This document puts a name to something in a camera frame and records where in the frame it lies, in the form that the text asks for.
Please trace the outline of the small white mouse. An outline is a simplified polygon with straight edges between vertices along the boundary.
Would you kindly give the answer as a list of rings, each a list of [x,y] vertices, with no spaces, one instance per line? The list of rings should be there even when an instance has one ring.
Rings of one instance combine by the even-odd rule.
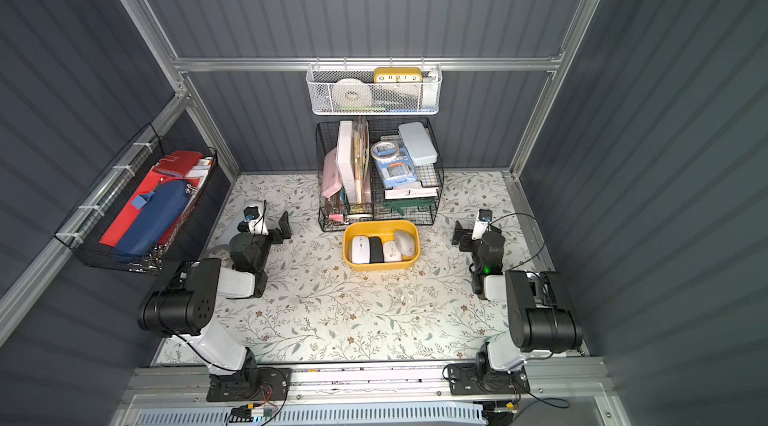
[[[396,263],[402,261],[402,254],[394,241],[384,242],[382,251],[385,263]]]

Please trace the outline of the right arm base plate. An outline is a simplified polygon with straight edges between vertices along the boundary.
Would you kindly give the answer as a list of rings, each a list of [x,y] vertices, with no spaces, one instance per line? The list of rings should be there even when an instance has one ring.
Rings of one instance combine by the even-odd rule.
[[[504,395],[515,396],[528,392],[529,386],[523,370],[478,372],[474,364],[450,363],[443,367],[442,378],[448,382],[453,396]]]

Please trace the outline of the black mouse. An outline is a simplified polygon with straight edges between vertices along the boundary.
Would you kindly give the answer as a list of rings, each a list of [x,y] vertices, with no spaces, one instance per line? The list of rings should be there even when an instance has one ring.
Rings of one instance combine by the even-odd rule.
[[[377,236],[371,236],[368,238],[369,241],[369,263],[370,264],[381,264],[384,263],[384,250],[383,250],[383,243],[380,237]]]

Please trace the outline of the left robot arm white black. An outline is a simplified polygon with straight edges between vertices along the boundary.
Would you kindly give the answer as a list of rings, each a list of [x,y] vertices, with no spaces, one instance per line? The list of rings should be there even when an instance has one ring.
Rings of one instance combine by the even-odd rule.
[[[187,346],[210,374],[231,376],[243,370],[248,350],[215,318],[216,300],[263,296],[271,247],[292,237],[290,216],[283,212],[275,228],[266,224],[266,207],[251,205],[229,242],[222,246],[231,267],[218,257],[165,266],[138,310],[138,326]]]

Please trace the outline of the silver grey mouse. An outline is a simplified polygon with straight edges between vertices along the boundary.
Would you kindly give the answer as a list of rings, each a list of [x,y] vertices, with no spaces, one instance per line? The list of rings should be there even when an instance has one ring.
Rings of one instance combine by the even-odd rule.
[[[400,229],[395,230],[394,243],[397,251],[404,260],[416,256],[416,240],[408,231]]]

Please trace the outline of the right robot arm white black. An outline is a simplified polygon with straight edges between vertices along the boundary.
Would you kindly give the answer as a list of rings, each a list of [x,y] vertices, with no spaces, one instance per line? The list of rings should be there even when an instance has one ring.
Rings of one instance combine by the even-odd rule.
[[[507,307],[507,331],[484,342],[476,355],[478,377],[508,373],[582,346],[582,326],[559,273],[505,269],[505,238],[489,221],[477,220],[471,229],[456,223],[451,244],[471,255],[473,293]]]

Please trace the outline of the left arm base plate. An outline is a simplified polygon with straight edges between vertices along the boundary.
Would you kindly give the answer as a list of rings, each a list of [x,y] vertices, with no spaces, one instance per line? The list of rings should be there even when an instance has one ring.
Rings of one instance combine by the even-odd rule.
[[[290,368],[257,367],[231,375],[210,375],[206,400],[213,403],[236,401],[283,401],[291,385]]]

